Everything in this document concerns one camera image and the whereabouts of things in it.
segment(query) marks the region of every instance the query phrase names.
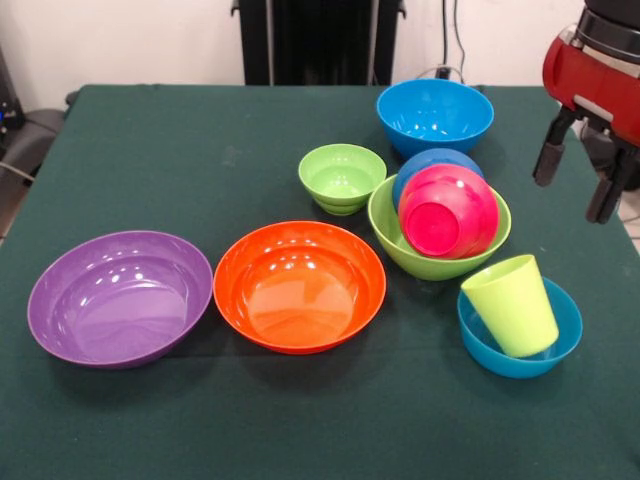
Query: purple bowl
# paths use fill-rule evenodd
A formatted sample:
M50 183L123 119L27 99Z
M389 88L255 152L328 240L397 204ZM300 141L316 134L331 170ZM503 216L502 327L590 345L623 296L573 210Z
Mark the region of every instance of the purple bowl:
M128 368L167 353L194 327L213 272L191 243L166 233L119 232L83 243L38 279L27 317L52 355Z

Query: small blue bowl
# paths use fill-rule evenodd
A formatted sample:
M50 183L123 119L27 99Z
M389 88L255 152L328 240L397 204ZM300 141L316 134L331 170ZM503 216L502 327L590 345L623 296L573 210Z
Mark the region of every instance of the small blue bowl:
M544 286L560 335L548 349L526 358L513 358L502 353L480 315L461 291L458 296L458 318L462 341L469 354L487 370L509 378L532 378L547 373L576 348L582 338L582 316L571 296L551 280Z
M398 210L398 205L400 204L400 196L402 195L402 191L404 190L407 182L411 180L411 177L413 177L420 170L430 167L431 165L437 165L439 163L449 163L452 165L466 167L472 172L477 173L482 178L484 178L482 170L480 170L478 164L462 152L458 152L457 150L452 150L450 148L432 148L430 150L425 150L424 152L420 152L411 157L400 168L400 170L398 170L398 176L393 183L392 190L393 206L396 207L396 211Z
M387 88L378 117L404 158L428 148L466 153L493 123L493 106L479 91L438 78L410 80Z

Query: pink bowl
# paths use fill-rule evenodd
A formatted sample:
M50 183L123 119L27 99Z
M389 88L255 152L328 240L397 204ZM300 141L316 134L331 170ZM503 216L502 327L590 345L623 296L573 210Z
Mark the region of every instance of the pink bowl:
M500 224L489 185L457 165L434 165L407 183L398 206L407 241L424 255L464 258L484 252Z

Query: plastic bowl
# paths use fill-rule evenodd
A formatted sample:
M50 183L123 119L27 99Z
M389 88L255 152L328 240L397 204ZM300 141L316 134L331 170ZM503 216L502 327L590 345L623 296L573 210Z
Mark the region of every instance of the plastic bowl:
M498 203L487 182L467 168L448 164L411 177L400 197L398 217L413 248L448 259L484 252L500 224Z
M580 310L571 296L548 278L544 278L544 286L560 335L551 347L526 358L505 355L467 296L460 292L458 318L462 341L476 362L504 377L532 378L548 372L573 351L582 337Z
M402 165L402 167L400 167L400 170L398 170L396 181L393 182L393 206L396 210L400 203L402 191L411 177L420 170L424 170L427 167L438 165L440 163L448 163L468 168L472 172L477 173L484 178L482 170L480 170L478 164L462 152L458 152L450 148L432 148L431 150L425 150L424 152L420 152L411 157L404 165Z
M371 150L337 143L307 153L298 175L322 209L333 215L351 215L367 203L387 176L387 165Z
M493 123L493 106L479 91L449 80L410 80L378 97L378 117L404 158L429 148L468 152Z
M277 352L309 354L343 343L375 316L386 288L373 249L326 223L269 225L238 240L213 280L236 331Z
M443 260L420 255L409 246L402 230L393 202L391 190L395 175L387 178L371 194L368 205L369 222L382 248L404 271L422 280L447 280L463 275L481 265L507 240L511 231L511 212L504 199L493 194L500 209L500 226L489 248L480 255L456 260Z
M142 365L194 327L211 299L212 275L206 257L179 237L98 237L42 274L29 298L29 328L45 350L72 363Z

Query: floor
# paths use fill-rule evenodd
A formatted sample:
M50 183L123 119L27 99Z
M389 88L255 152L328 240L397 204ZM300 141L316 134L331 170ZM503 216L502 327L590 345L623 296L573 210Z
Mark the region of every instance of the floor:
M622 195L618 215L640 254L640 190Z
M0 208L0 245L9 232L15 216L27 196L29 189L25 187L13 202L5 208ZM640 254L640 190L625 192L620 201L618 215L631 237L638 254Z

